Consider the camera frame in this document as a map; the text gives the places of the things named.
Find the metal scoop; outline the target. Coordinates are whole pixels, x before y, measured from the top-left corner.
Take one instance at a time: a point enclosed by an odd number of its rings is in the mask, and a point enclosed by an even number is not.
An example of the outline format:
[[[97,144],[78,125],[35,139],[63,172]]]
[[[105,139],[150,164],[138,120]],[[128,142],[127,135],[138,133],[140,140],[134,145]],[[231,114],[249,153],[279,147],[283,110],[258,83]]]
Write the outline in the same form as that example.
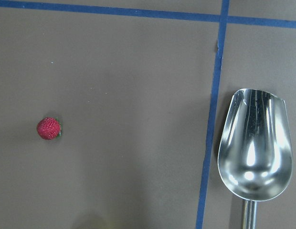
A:
[[[218,171],[243,199],[242,228],[256,227],[257,204],[281,195],[293,172],[285,101],[257,89],[234,93],[221,136]]]

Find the red strawberry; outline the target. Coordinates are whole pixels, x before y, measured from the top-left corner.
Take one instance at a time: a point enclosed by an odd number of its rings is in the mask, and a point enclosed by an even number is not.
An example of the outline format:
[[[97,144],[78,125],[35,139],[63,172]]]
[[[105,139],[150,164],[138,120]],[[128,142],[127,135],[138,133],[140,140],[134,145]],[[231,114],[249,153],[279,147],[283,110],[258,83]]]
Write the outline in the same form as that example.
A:
[[[36,130],[42,139],[53,140],[61,136],[62,126],[57,119],[46,117],[37,124]]]

